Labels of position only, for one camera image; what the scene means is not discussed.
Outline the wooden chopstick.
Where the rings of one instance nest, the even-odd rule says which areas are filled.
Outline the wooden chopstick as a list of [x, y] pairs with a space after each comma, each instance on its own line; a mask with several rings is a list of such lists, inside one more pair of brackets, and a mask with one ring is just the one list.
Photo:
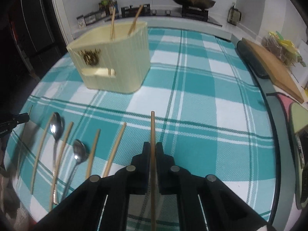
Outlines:
[[56, 160], [56, 166], [55, 166], [55, 175], [53, 176], [53, 180], [52, 180], [52, 185], [51, 185], [51, 194], [50, 194], [50, 201], [49, 201], [49, 211], [51, 211], [53, 209], [53, 205], [54, 205], [54, 200], [53, 200], [53, 195], [54, 192], [57, 192], [57, 190], [55, 189], [55, 185], [57, 183], [57, 179], [58, 179], [58, 175], [59, 175], [59, 169], [60, 169], [60, 165], [62, 162], [62, 156], [67, 144], [67, 140], [69, 137], [69, 134], [72, 130], [74, 122], [71, 121], [66, 129], [65, 135], [64, 135], [64, 140], [62, 141], [62, 145], [61, 145], [61, 149], [59, 152], [59, 156]]
[[151, 132], [150, 132], [150, 176], [151, 176], [151, 230], [156, 230], [156, 132], [155, 132], [155, 112], [151, 111]]
[[86, 172], [85, 179], [88, 179], [91, 176], [92, 165], [93, 165], [93, 160], [94, 160], [94, 156], [95, 156], [95, 151], [96, 151], [99, 135], [100, 135], [100, 129], [97, 129], [97, 132], [95, 134], [95, 138], [94, 138], [93, 143], [92, 143], [91, 152], [90, 152], [89, 158], [88, 158], [88, 166], [87, 166], [87, 172]]
[[40, 155], [41, 155], [41, 150], [42, 150], [45, 138], [46, 138], [46, 134], [47, 134], [49, 125], [50, 125], [50, 123], [51, 123], [51, 121], [53, 119], [53, 116], [54, 116], [54, 113], [51, 114], [51, 116], [50, 116], [50, 118], [49, 118], [49, 120], [48, 120], [48, 122], [47, 122], [47, 124], [45, 126], [45, 129], [44, 129], [44, 132], [43, 132], [43, 134], [41, 136], [40, 144], [39, 144], [39, 147], [38, 147], [38, 150], [37, 150], [37, 156], [36, 156], [35, 161], [34, 161], [32, 177], [31, 177], [31, 185], [30, 185], [30, 194], [31, 195], [33, 195], [35, 175], [37, 173], [37, 167], [38, 167], [38, 162], [39, 162]]
[[101, 175], [102, 178], [107, 177], [109, 175], [109, 173], [110, 173], [110, 169], [111, 169], [112, 163], [114, 161], [115, 155], [117, 153], [117, 149], [118, 149], [118, 147], [120, 145], [120, 142], [121, 142], [122, 136], [124, 134], [126, 125], [127, 125], [127, 123], [124, 122], [124, 124], [123, 124], [122, 128], [120, 129], [120, 132], [119, 132], [119, 134], [118, 134], [118, 136], [117, 136], [117, 138], [115, 140], [115, 143], [114, 143], [113, 148], [111, 150], [111, 154], [109, 156], [109, 159], [107, 161], [105, 169], [104, 169], [104, 171], [103, 171], [103, 173]]

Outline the steel spoon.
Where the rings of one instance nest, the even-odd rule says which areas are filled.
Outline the steel spoon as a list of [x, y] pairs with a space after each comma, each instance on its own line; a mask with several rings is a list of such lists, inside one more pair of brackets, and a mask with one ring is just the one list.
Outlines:
[[65, 186], [65, 189], [64, 189], [62, 197], [61, 197], [61, 201], [63, 201], [68, 195], [68, 191], [69, 191], [70, 185], [73, 181], [73, 177], [74, 177], [74, 175], [77, 171], [78, 165], [83, 163], [88, 157], [86, 147], [79, 139], [75, 139], [74, 142], [73, 142], [73, 153], [74, 153], [75, 165], [74, 165], [73, 170], [71, 171], [71, 173], [69, 175], [67, 184]]
[[56, 172], [56, 150], [57, 150], [57, 144], [59, 139], [62, 136], [63, 133], [63, 123], [61, 116], [58, 112], [54, 112], [52, 115], [52, 119], [50, 122], [50, 131], [54, 138], [54, 146], [53, 146], [53, 178], [55, 179], [55, 172]]

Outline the black refrigerator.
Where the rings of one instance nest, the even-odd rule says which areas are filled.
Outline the black refrigerator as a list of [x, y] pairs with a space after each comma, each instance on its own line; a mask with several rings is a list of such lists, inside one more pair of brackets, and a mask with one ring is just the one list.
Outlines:
[[39, 78], [67, 52], [52, 0], [1, 0], [1, 29]]

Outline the teal checkered tablecloth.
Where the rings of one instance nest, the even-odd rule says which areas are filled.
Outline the teal checkered tablecloth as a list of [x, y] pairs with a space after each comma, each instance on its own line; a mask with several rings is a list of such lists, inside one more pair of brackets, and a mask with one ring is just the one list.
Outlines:
[[203, 33], [149, 29], [151, 68], [132, 94], [87, 89], [69, 55], [64, 55], [28, 95], [22, 111], [30, 121], [12, 131], [5, 165], [23, 159], [14, 190], [35, 221], [49, 211], [54, 138], [47, 131], [35, 175], [31, 177], [45, 126], [53, 112], [74, 122], [59, 169], [62, 195], [75, 164], [73, 141], [91, 147], [100, 135], [92, 173], [102, 175], [113, 144], [127, 123], [110, 172], [127, 166], [150, 137], [175, 163], [192, 174], [216, 175], [262, 218], [273, 208], [276, 158], [265, 101], [232, 43]]

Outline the green appliance at right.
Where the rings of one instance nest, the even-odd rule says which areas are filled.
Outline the green appliance at right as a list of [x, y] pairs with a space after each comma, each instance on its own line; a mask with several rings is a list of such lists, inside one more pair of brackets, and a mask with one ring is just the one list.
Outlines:
[[295, 160], [295, 201], [302, 210], [307, 205], [307, 110], [298, 103], [290, 105], [289, 124]]

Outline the cream utensil holder box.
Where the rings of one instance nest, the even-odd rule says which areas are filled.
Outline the cream utensil holder box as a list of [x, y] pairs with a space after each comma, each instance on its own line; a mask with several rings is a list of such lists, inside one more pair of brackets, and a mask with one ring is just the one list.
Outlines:
[[148, 27], [145, 21], [106, 24], [68, 44], [67, 50], [88, 89], [117, 93], [137, 91], [149, 69]]

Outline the pink patterned mat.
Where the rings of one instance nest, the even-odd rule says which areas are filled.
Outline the pink patterned mat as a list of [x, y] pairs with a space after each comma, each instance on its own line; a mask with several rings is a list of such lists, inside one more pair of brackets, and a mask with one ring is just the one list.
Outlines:
[[279, 100], [282, 108], [284, 109], [285, 117], [289, 118], [289, 108], [294, 102], [294, 100], [281, 92], [267, 93], [266, 95], [275, 96]]

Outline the spice jar rack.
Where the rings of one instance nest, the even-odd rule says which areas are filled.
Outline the spice jar rack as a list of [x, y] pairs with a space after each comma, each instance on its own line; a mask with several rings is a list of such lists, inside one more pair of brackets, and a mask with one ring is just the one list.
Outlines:
[[106, 17], [106, 12], [104, 10], [98, 10], [96, 12], [90, 12], [86, 15], [78, 16], [76, 18], [78, 28], [79, 29], [85, 28], [86, 26], [93, 24], [99, 20], [102, 20], [105, 17]]

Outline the wooden cutting board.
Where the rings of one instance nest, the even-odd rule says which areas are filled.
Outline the wooden cutting board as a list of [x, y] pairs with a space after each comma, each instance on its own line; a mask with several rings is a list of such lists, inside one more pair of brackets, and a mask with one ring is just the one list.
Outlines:
[[304, 103], [304, 98], [300, 93], [299, 88], [291, 78], [284, 64], [263, 46], [245, 38], [242, 38], [242, 41], [260, 61], [272, 83], [291, 95], [299, 103]]

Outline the sauce bottles group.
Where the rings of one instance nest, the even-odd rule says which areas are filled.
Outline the sauce bottles group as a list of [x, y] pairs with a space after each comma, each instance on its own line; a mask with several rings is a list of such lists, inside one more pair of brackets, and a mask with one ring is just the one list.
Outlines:
[[99, 11], [103, 16], [113, 15], [113, 12], [117, 15], [119, 13], [117, 0], [101, 0], [99, 3]]

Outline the black tray under board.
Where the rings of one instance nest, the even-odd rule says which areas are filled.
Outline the black tray under board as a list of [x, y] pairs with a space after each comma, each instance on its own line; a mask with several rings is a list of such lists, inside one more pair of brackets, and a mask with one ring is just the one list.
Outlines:
[[261, 62], [254, 55], [252, 50], [248, 47], [244, 41], [240, 40], [236, 44], [236, 51], [240, 58], [249, 65], [250, 69], [261, 79], [269, 79], [269, 75], [265, 71]]

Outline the glass oil jar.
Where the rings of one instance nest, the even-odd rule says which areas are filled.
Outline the glass oil jar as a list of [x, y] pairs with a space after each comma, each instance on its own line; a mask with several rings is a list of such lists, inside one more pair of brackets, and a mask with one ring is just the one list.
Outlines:
[[228, 12], [227, 22], [236, 26], [241, 21], [241, 18], [242, 13], [234, 5], [232, 5]]

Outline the black gas stove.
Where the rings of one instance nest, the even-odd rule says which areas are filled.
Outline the black gas stove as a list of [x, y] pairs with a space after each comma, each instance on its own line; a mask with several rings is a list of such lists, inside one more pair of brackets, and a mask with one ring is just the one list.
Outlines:
[[[138, 10], [139, 7], [133, 7], [132, 5], [121, 7], [121, 13], [118, 16], [118, 18], [120, 19], [133, 18], [136, 16]], [[218, 21], [210, 17], [208, 10], [205, 9], [196, 9], [190, 7], [176, 7], [175, 9], [151, 9], [150, 4], [144, 4], [141, 13], [139, 15], [144, 17], [158, 16], [158, 17], [186, 18], [222, 27], [222, 24], [220, 24]]]

